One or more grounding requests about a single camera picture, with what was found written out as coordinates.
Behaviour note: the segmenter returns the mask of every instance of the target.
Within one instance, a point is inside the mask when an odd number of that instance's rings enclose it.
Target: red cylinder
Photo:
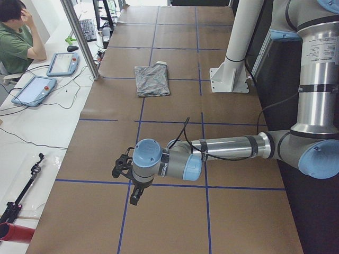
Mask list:
[[[0,224],[0,241],[30,243],[35,229],[4,222]]]

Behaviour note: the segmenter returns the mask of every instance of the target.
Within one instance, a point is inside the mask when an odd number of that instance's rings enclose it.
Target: chair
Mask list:
[[[17,83],[17,79],[20,78],[22,73],[9,74],[2,62],[0,62],[0,77],[3,80],[3,85]]]

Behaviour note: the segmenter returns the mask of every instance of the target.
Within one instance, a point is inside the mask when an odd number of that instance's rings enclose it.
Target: black cable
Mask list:
[[[180,134],[179,134],[178,137],[175,139],[174,143],[171,144],[171,145],[168,147],[168,149],[172,148],[172,147],[175,145],[175,143],[177,143],[177,141],[179,140],[181,134],[182,134],[182,133],[184,132],[184,130],[186,129],[186,126],[187,126],[187,124],[189,123],[189,121],[190,121],[190,118],[187,117],[187,118],[186,118],[186,121],[185,121],[185,123],[184,123],[184,127],[182,127]]]
[[[19,113],[19,112],[21,112],[21,111],[24,111],[24,110],[26,110],[27,108],[29,108],[29,107],[25,107],[25,108],[23,108],[23,109],[21,109],[21,110],[19,110],[19,111],[12,112],[12,113],[8,113],[8,114],[3,114],[3,115],[0,115],[0,116],[13,115],[13,114]]]
[[[36,66],[34,68],[31,68],[31,69],[27,69],[23,74],[21,74],[20,78],[26,73],[26,72],[30,72],[31,74],[35,75],[34,73],[32,73],[31,71],[32,70],[35,70],[35,69],[38,69],[38,68],[43,68],[43,67],[49,67],[49,65],[41,65],[41,66]]]
[[[290,99],[292,99],[293,97],[295,97],[297,94],[298,94],[298,93],[295,93],[295,94],[293,94],[292,96],[290,96],[290,97],[288,97],[288,98],[286,98],[286,99],[284,99],[284,100],[282,100],[282,101],[280,101],[280,102],[273,103],[273,104],[271,104],[271,105],[269,105],[269,106],[263,108],[263,109],[261,110],[259,116],[258,116],[257,121],[256,121],[256,134],[257,134],[257,135],[259,134],[259,121],[260,121],[260,116],[262,115],[262,113],[264,113],[265,110],[267,110],[268,108],[277,106],[277,105],[279,105],[279,104],[281,104],[281,103],[284,103],[284,102],[286,102],[286,101],[289,101]]]
[[[186,134],[186,126],[187,126],[187,124],[189,123],[189,120],[190,120],[190,118],[187,117],[187,119],[186,119],[186,121],[185,121],[185,123],[184,123],[184,127],[182,128],[180,134],[179,134],[178,137],[175,139],[174,143],[171,144],[171,145],[168,147],[168,149],[172,148],[172,147],[175,145],[175,143],[179,140],[181,134],[184,133],[185,140],[186,140],[186,142],[190,145],[191,149],[192,149],[192,150],[195,149],[196,151],[201,152],[202,154],[205,154],[205,155],[207,155],[207,156],[210,156],[210,157],[213,157],[213,158],[216,158],[216,159],[220,159],[220,160],[228,160],[228,161],[239,161],[239,160],[246,160],[246,159],[250,158],[250,157],[240,157],[239,159],[229,159],[229,158],[225,158],[225,157],[220,157],[220,156],[211,155],[211,154],[209,154],[208,152],[203,152],[203,151],[201,151],[199,148],[195,147],[195,146],[189,141],[189,139],[188,139],[188,137],[187,137],[187,134]]]
[[[66,109],[66,110],[70,109],[70,108],[73,106],[74,101],[75,101],[75,99],[76,99],[76,97],[77,97],[77,95],[78,95],[78,93],[79,93],[79,91],[80,91],[80,89],[81,89],[81,86],[80,86],[77,82],[75,82],[75,80],[73,80],[73,82],[76,83],[76,85],[78,86],[78,90],[76,91],[76,93],[75,93],[75,95],[74,95],[74,97],[73,97],[72,103],[71,103],[71,105],[70,105],[69,107],[64,107],[64,106],[62,106],[62,105],[59,104],[59,103],[51,103],[51,104],[40,103],[40,104],[46,105],[46,106],[58,105],[58,106],[60,106],[60,107],[62,107],[62,108],[64,108],[64,109]]]
[[[247,51],[246,51],[246,55],[245,55],[245,59],[244,59],[245,69],[248,71],[249,75],[251,76],[251,79],[252,79],[252,81],[253,81],[255,87],[257,87],[257,82],[256,82],[256,80],[255,80],[255,78],[254,78],[252,72],[249,70],[249,65],[248,65],[248,62],[247,62],[247,57],[248,57],[248,56],[253,56],[253,55],[249,54],[249,51],[250,51],[250,49],[251,49],[251,46],[252,46],[252,43],[253,43],[253,40],[254,40],[254,35],[255,35],[255,33],[256,33],[258,27],[259,27],[259,23],[260,23],[260,20],[261,20],[261,18],[262,18],[262,15],[263,15],[263,12],[264,12],[264,9],[265,9],[265,6],[266,6],[266,2],[267,2],[267,1],[265,0],[264,3],[263,3],[262,8],[261,8],[261,10],[260,10],[260,14],[259,14],[258,20],[257,20],[257,22],[256,22],[256,24],[255,24],[255,27],[254,27],[254,30],[253,30],[253,34],[252,34],[251,40],[250,40],[250,42],[249,42],[249,45],[248,45],[248,48],[247,48]]]
[[[57,91],[57,90],[59,90],[59,89],[64,88],[64,87],[67,86],[67,85],[69,85],[69,83],[71,83],[72,81],[74,81],[76,78],[78,78],[78,77],[81,75],[81,73],[85,70],[86,67],[88,67],[88,66],[84,66],[84,67],[81,69],[81,71],[80,71],[80,73],[79,73],[78,75],[76,75],[73,79],[71,79],[71,80],[70,80],[68,83],[66,83],[65,85],[63,85],[63,86],[61,86],[61,87],[59,87],[59,88],[57,88],[57,89],[52,90],[52,91],[50,92],[50,94],[53,93],[53,92],[55,92],[55,91]]]
[[[186,128],[184,129],[184,136],[185,136],[185,139],[186,139],[186,142],[190,145],[191,149],[195,149],[196,151],[198,152],[201,152],[201,153],[204,153],[205,155],[207,156],[210,156],[210,157],[213,157],[213,158],[216,158],[216,159],[219,159],[219,160],[228,160],[228,161],[239,161],[239,160],[246,160],[246,159],[249,159],[249,157],[240,157],[239,159],[229,159],[229,158],[225,158],[225,157],[220,157],[220,156],[215,156],[215,155],[211,155],[210,153],[208,152],[203,152],[201,151],[199,148],[195,147],[190,141],[189,139],[187,138],[187,135],[186,135]]]
[[[67,149],[67,147],[53,147],[53,146],[48,146],[48,145],[46,145],[46,144],[35,144],[35,143],[33,143],[33,142],[26,141],[26,140],[24,140],[23,138],[20,138],[18,135],[14,134],[14,133],[10,133],[10,132],[8,132],[8,131],[5,131],[5,130],[2,129],[2,128],[0,128],[0,130],[6,132],[7,134],[16,136],[18,139],[22,140],[23,142],[25,142],[25,143],[27,143],[27,144],[32,144],[32,145],[37,146],[37,147],[48,147],[48,148]]]

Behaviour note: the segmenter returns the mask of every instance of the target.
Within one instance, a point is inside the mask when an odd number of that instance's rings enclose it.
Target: black strap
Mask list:
[[[167,169],[168,169],[168,162],[170,161],[169,157],[169,149],[168,148],[164,148],[163,149],[163,154],[161,156],[161,161],[160,161],[160,166],[159,166],[159,172],[158,175],[165,177],[167,175]]]
[[[290,7],[290,3],[291,3],[291,0],[289,0],[287,5],[286,5],[285,18],[286,18],[287,24],[290,26],[290,28],[292,28],[294,31],[296,31],[297,28],[293,25],[293,23],[290,20],[290,16],[288,15],[288,9]]]
[[[300,93],[313,93],[313,92],[330,92],[330,93],[338,93],[339,85],[333,84],[317,84],[317,85],[300,85],[298,92]]]
[[[285,135],[282,136],[281,139],[280,139],[279,142],[278,142],[278,147],[277,147],[277,149],[278,149],[278,156],[279,156],[279,158],[280,158],[281,160],[283,160],[283,159],[281,158],[281,154],[280,154],[280,146],[281,146],[282,141],[283,141],[289,134],[291,134],[290,131],[289,131],[289,132],[286,132]]]
[[[200,145],[201,145],[201,161],[207,161],[208,157],[208,147],[207,147],[207,142],[206,139],[199,139]]]
[[[317,24],[322,24],[322,23],[328,23],[328,22],[335,22],[339,21],[339,15],[334,15],[334,16],[328,16],[328,17],[321,17],[319,19],[307,21],[300,26],[298,26],[298,31],[304,28],[308,28],[309,26],[312,25],[317,25]]]
[[[245,58],[244,58],[243,60],[239,60],[239,61],[232,60],[232,59],[229,59],[229,58],[227,57],[227,55],[226,55],[226,58],[227,58],[229,61],[231,61],[231,62],[242,62],[242,61],[244,61],[244,60],[245,60]]]
[[[270,135],[269,132],[264,131],[264,133],[266,134],[267,138],[269,139],[270,142],[270,147],[271,147],[271,152],[270,155],[268,156],[268,159],[271,159],[275,153],[275,144],[274,144],[274,140],[272,138],[272,135]]]
[[[258,144],[257,144],[255,138],[253,136],[245,136],[245,137],[248,138],[249,143],[251,144],[251,148],[252,148],[251,155],[249,157],[250,158],[256,157],[258,155]]]

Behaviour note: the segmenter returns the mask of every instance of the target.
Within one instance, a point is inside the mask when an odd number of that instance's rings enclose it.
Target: white wall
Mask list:
[[[33,15],[41,40],[45,43],[61,20],[66,18],[60,0],[22,0]]]

